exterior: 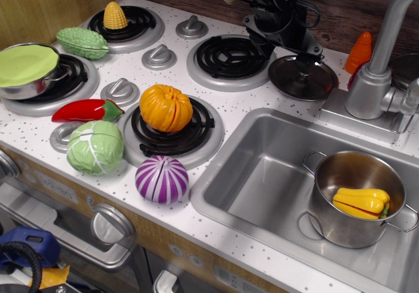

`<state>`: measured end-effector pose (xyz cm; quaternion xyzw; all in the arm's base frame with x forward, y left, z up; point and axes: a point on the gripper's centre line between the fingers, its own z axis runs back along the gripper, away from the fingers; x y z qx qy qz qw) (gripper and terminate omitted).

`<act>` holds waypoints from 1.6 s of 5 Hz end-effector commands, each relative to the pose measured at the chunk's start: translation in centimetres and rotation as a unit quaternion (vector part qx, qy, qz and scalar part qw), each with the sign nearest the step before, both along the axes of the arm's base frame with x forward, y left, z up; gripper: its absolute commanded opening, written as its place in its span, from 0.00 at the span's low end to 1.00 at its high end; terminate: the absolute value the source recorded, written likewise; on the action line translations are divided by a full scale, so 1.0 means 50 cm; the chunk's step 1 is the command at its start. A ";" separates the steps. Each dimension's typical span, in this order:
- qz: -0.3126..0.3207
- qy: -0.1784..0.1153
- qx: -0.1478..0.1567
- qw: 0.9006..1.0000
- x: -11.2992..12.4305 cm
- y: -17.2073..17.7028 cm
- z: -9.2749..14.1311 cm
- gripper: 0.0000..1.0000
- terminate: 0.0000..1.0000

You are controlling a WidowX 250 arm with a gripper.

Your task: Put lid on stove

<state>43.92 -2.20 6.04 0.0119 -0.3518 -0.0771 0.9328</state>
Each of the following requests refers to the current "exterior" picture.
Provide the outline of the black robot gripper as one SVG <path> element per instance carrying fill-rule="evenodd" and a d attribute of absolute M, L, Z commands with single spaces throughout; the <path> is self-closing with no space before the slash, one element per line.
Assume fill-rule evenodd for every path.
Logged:
<path fill-rule="evenodd" d="M 324 64 L 323 47 L 309 32 L 320 21 L 320 11 L 315 5 L 298 1 L 295 8 L 285 12 L 262 8 L 254 8 L 252 12 L 242 22 L 259 54 L 269 58 L 276 47 L 298 54 L 295 64 L 300 81 L 306 81 L 310 75 L 310 64 Z"/>

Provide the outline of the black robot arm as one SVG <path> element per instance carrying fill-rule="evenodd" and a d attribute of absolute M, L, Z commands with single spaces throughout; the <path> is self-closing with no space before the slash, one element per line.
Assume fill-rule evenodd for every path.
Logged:
<path fill-rule="evenodd" d="M 260 55 L 267 58 L 279 46 L 304 61 L 321 61 L 323 48 L 308 31 L 320 21 L 317 6 L 305 0 L 239 1 L 251 7 L 253 15 L 245 26 Z"/>

